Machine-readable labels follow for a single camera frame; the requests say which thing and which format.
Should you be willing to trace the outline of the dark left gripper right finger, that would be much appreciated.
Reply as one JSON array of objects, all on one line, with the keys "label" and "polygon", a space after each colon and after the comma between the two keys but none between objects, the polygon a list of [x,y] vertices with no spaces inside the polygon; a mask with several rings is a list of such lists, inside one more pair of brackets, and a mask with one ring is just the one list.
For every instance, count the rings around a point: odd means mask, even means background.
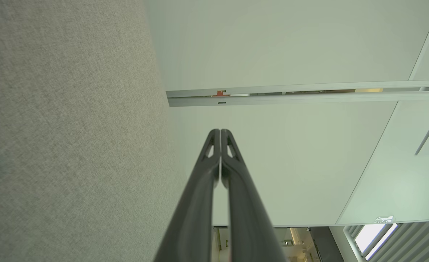
[{"label": "dark left gripper right finger", "polygon": [[231,260],[285,262],[261,197],[228,129],[221,130],[221,179],[228,189]]}]

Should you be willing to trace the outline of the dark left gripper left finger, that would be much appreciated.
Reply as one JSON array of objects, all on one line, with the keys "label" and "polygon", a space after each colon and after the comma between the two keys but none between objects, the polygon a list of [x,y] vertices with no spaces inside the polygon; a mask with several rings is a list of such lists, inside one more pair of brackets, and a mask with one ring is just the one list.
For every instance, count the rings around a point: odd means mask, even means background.
[{"label": "dark left gripper left finger", "polygon": [[219,180],[220,139],[219,129],[208,133],[154,261],[211,260],[213,189]]}]

